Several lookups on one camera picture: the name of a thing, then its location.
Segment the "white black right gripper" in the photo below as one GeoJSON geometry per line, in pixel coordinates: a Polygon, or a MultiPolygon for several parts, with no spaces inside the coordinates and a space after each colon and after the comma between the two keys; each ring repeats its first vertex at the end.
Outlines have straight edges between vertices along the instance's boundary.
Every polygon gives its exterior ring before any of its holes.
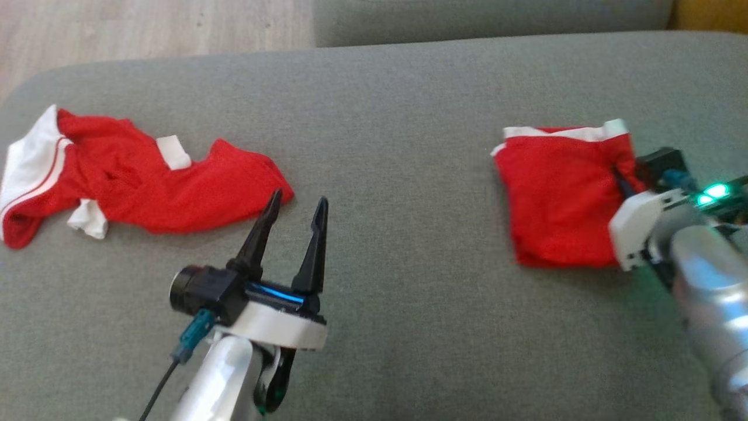
{"type": "Polygon", "coordinates": [[[638,194],[619,168],[614,166],[612,173],[625,200],[609,223],[620,268],[634,270],[647,262],[670,261],[673,235],[685,227],[700,225],[702,216],[681,189],[638,194]]]}

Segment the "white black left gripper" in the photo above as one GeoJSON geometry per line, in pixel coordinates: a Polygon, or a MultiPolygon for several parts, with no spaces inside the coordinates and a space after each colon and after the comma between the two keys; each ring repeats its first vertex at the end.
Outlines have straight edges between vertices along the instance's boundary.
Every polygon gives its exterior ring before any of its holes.
{"type": "MultiPolygon", "coordinates": [[[[227,262],[227,269],[237,272],[241,279],[262,279],[262,259],[282,199],[282,190],[275,190],[240,251],[227,262]]],[[[325,347],[328,323],[321,315],[320,294],[300,293],[323,292],[328,211],[328,199],[321,197],[311,221],[312,235],[302,265],[292,280],[293,291],[275,284],[251,283],[246,288],[243,311],[230,327],[219,327],[221,334],[297,350],[320,351],[325,347]]]]}

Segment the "red white-trimmed shorts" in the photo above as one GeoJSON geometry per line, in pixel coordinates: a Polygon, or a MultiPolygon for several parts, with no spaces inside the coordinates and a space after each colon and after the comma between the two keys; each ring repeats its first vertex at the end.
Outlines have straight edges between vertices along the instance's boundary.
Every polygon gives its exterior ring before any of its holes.
{"type": "Polygon", "coordinates": [[[531,267],[618,264],[608,225],[624,202],[617,176],[634,194],[631,135],[617,118],[601,127],[506,127],[492,157],[507,189],[510,234],[519,263],[531,267]]]}

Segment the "red white basketball jersey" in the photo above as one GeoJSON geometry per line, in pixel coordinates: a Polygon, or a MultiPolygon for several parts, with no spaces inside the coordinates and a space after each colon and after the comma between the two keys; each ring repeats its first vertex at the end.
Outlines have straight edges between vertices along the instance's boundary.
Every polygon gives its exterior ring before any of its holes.
{"type": "Polygon", "coordinates": [[[8,146],[0,183],[0,241],[20,250],[49,216],[102,239],[109,223],[182,234],[256,218],[277,191],[294,197],[267,156],[216,139],[195,161],[176,136],[154,138],[128,119],[49,106],[8,146]]]}

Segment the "grey sofa seat cushion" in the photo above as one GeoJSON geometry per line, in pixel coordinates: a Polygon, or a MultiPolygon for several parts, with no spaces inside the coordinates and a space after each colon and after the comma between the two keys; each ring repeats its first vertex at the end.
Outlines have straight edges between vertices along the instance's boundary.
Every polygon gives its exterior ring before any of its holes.
{"type": "Polygon", "coordinates": [[[516,264],[490,157],[511,126],[622,118],[636,152],[678,147],[702,183],[748,173],[748,36],[636,32],[96,63],[0,105],[5,147],[56,104],[270,156],[296,199],[265,277],[289,284],[321,196],[323,351],[277,421],[721,421],[651,272],[516,264]]]}

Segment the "mustard yellow panel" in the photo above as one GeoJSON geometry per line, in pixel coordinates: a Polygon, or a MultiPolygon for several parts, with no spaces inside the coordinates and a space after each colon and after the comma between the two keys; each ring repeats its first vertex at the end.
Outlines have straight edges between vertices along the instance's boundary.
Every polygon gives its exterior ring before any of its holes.
{"type": "Polygon", "coordinates": [[[748,0],[675,0],[669,29],[748,34],[748,0]]]}

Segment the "grey sofa back cushion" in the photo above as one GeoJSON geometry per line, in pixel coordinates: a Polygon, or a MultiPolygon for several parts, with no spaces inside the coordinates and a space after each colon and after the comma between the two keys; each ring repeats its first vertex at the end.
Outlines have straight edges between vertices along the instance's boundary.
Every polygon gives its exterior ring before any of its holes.
{"type": "Polygon", "coordinates": [[[316,46],[660,31],[675,0],[312,0],[316,46]]]}

